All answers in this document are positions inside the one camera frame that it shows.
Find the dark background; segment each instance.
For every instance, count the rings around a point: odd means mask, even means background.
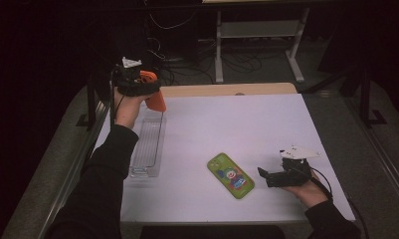
[[[99,92],[106,89],[108,72],[122,56],[140,59],[146,70],[152,69],[157,63],[146,52],[146,37],[166,34],[146,27],[141,13],[92,18],[69,12],[139,4],[121,0],[0,1],[0,236],[68,104],[88,78],[97,79]],[[171,25],[190,15],[179,12],[156,17]],[[214,19],[215,12],[198,14],[184,29],[167,34],[164,47],[194,61],[192,49],[198,38],[213,35]],[[313,8],[305,34],[313,39],[332,36],[322,71],[336,73],[356,58],[364,59],[372,79],[387,90],[399,110],[398,1]]]

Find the gray floor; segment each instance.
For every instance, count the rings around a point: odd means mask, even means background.
[[[302,41],[297,54],[305,79],[301,84],[296,83],[284,55],[289,45],[285,40],[227,41],[223,51],[224,84],[289,82],[304,90],[329,76],[317,71],[326,41]],[[213,61],[209,55],[196,65],[172,63],[169,70],[173,78],[168,71],[160,77],[167,84],[211,84],[215,76]],[[338,93],[341,83],[337,81],[316,94],[304,95],[304,100],[343,190],[366,222],[370,238],[399,239],[399,193],[382,160],[386,155],[399,172],[399,114],[385,92],[372,84],[371,107],[380,110],[388,124],[367,130],[356,116],[359,95],[343,98]],[[83,142],[92,140],[84,128],[75,126],[86,111],[86,89],[82,89],[63,116],[3,238],[38,238],[45,221],[52,219],[49,213],[60,206],[57,198],[64,190],[63,182],[71,177],[68,173],[72,172],[74,159],[83,154]],[[361,219],[356,224],[363,231]],[[306,238],[311,231],[308,224],[282,228],[288,239]],[[122,225],[123,238],[138,238],[140,231],[139,226]]]

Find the hand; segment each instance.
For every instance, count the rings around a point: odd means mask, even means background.
[[[311,175],[319,180],[316,174],[314,174],[313,170],[311,171]],[[282,187],[282,189],[294,194],[295,197],[298,198],[301,203],[304,204],[304,206],[306,206],[307,208],[311,208],[313,206],[316,206],[316,204],[328,200],[323,191],[310,180],[308,180],[302,186],[288,186]]]
[[[132,129],[139,115],[140,104],[151,96],[127,97],[114,88],[115,124]]]

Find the white tabletop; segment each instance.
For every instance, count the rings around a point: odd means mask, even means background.
[[[159,176],[125,180],[121,221],[304,221],[305,208],[299,201],[282,189],[269,188],[257,170],[261,167],[269,172],[282,171],[279,151],[292,144],[320,153],[320,157],[309,159],[309,164],[329,180],[334,204],[342,215],[355,220],[301,95],[166,98],[165,102],[166,129]],[[145,111],[142,105],[138,120]],[[139,122],[133,130],[139,133],[140,127]],[[108,131],[106,120],[97,146]],[[244,198],[233,197],[208,170],[207,162],[219,152],[227,153],[255,181],[255,188]]]

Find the person's arm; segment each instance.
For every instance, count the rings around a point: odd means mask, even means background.
[[[308,208],[305,213],[315,239],[358,239],[360,230],[346,220],[332,201],[310,180],[302,186],[285,187]]]
[[[46,238],[120,238],[122,184],[138,136],[131,129],[140,103],[115,91],[115,125],[82,169],[81,179],[57,214]]]

